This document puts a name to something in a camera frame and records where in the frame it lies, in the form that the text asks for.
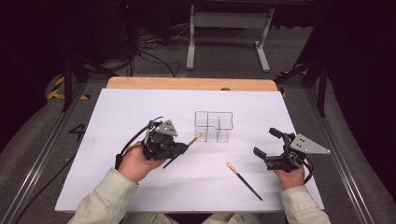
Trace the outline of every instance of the white sheet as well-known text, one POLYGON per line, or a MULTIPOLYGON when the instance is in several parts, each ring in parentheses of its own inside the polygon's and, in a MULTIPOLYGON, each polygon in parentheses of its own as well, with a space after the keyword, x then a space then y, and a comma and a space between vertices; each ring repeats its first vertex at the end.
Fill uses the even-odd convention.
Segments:
MULTIPOLYGON (((103 89, 78 154, 64 183, 56 211, 76 211, 93 191, 124 145, 151 119, 171 119, 177 142, 194 137, 195 111, 233 113, 228 143, 194 143, 165 169, 142 180, 129 210, 132 212, 241 212, 283 210, 281 188, 272 171, 253 154, 258 147, 277 156, 283 141, 268 133, 271 127, 295 133, 279 92, 274 91, 156 91, 103 89), (239 171, 263 198, 260 201, 226 166, 239 171)), ((308 190, 323 207, 315 180, 308 190)))

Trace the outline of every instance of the silver metal plate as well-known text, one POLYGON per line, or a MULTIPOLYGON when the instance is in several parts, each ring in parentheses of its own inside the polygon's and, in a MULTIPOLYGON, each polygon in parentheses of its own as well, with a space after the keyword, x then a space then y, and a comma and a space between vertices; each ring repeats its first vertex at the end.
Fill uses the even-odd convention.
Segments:
POLYGON ((306 154, 330 154, 329 149, 317 144, 302 134, 296 136, 291 142, 290 147, 306 154))
POLYGON ((156 127, 155 132, 163 133, 171 136, 177 136, 175 126, 173 125, 170 119, 162 123, 160 126, 156 127))

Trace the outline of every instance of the dark background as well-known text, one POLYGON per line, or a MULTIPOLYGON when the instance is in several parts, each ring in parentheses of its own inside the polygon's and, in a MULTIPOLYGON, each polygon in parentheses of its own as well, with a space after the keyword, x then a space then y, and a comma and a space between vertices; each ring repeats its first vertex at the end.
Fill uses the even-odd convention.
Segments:
MULTIPOLYGON (((131 41, 135 34, 125 33, 125 24, 112 2, 59 1, 58 5, 44 7, 45 2, 6 1, 0 7, 1 150, 47 102, 45 89, 62 71, 65 46, 97 63, 134 53, 131 41), (56 26, 45 9, 57 12, 54 15, 59 16, 61 24, 56 26)), ((329 78, 346 122, 395 199, 395 7, 387 1, 351 0, 346 4, 346 9, 328 10, 321 17, 321 13, 312 10, 276 10, 272 25, 316 25, 297 63, 326 58, 329 78)), ((169 35, 168 26, 188 22, 185 15, 188 17, 190 11, 188 6, 135 9, 141 15, 140 25, 164 36, 169 35), (158 12, 155 15, 167 20, 155 20, 158 18, 150 16, 154 10, 158 12)), ((138 28, 139 20, 135 19, 128 24, 129 31, 138 28)))

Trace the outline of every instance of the clear plastic container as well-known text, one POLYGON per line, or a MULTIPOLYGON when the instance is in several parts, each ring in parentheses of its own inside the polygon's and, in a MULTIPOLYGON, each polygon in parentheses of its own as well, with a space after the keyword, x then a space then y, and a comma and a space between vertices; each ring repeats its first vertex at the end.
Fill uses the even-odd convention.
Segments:
POLYGON ((233 130, 231 112, 195 112, 195 135, 202 133, 199 142, 229 142, 233 130))

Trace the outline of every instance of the person's right hand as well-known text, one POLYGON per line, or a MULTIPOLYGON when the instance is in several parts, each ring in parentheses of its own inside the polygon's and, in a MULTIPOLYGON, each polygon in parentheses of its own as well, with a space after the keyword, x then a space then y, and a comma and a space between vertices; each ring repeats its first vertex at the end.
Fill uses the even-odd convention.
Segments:
POLYGON ((274 170, 274 173, 280 180, 280 185, 283 190, 291 189, 304 184, 304 167, 300 167, 298 170, 293 170, 290 173, 286 173, 283 170, 274 170))
POLYGON ((164 161, 148 161, 143 154, 143 148, 139 143, 130 147, 125 153, 119 172, 128 179, 139 182, 151 170, 161 166, 164 161))

